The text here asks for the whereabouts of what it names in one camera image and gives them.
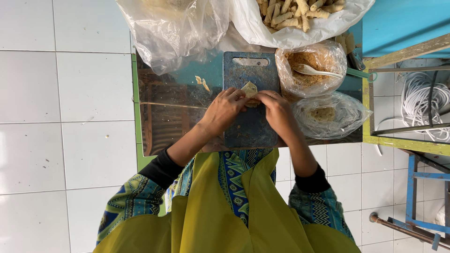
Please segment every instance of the table surface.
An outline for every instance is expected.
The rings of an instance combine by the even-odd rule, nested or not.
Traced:
[[[349,28],[355,43],[362,43],[362,21]],[[356,48],[362,56],[362,48]],[[206,108],[222,90],[222,54],[207,55],[206,63],[190,62],[180,70],[157,76],[137,55],[139,101],[144,155],[156,155],[171,143],[179,140],[204,115]],[[195,76],[206,80],[211,92],[198,85]],[[362,101],[362,79],[346,76],[337,90]],[[203,152],[229,150],[223,137],[216,137]],[[352,143],[362,141],[362,127],[348,136],[335,140],[318,140],[307,137],[309,145]],[[285,147],[280,139],[275,147]]]

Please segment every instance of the blue wall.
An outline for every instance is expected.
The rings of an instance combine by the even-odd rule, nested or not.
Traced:
[[[450,32],[450,0],[376,0],[363,17],[363,56],[379,57]],[[450,58],[450,49],[421,58]]]

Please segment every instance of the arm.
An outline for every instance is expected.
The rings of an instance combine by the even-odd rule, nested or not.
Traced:
[[[222,133],[240,111],[246,110],[244,105],[248,100],[242,90],[223,90],[191,131],[122,185],[106,205],[97,244],[128,218],[141,214],[158,215],[167,188],[212,137]]]
[[[302,224],[329,226],[353,240],[342,205],[311,153],[288,102],[271,90],[260,91],[257,99],[266,105],[267,121],[291,152],[296,184],[289,196],[289,206],[296,209]]]

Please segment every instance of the yellow painted frame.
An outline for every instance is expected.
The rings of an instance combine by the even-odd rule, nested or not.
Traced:
[[[416,58],[424,54],[450,47],[450,33],[440,37],[392,52],[364,62],[366,69],[364,72],[371,72],[373,68],[379,68],[400,61]],[[374,87],[367,79],[363,78],[363,105],[374,111]],[[450,144],[444,142],[433,142],[426,140],[410,140],[396,137],[384,137],[374,135],[374,115],[363,124],[363,142],[380,144],[399,149],[408,149],[432,154],[450,155]]]

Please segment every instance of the green patterned sleeve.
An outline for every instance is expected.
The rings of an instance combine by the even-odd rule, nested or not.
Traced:
[[[307,193],[300,190],[296,183],[289,196],[289,207],[297,211],[302,224],[329,226],[355,241],[345,223],[342,204],[331,187],[322,192]]]
[[[108,201],[100,222],[97,244],[126,219],[140,214],[158,215],[165,190],[149,178],[136,174]]]

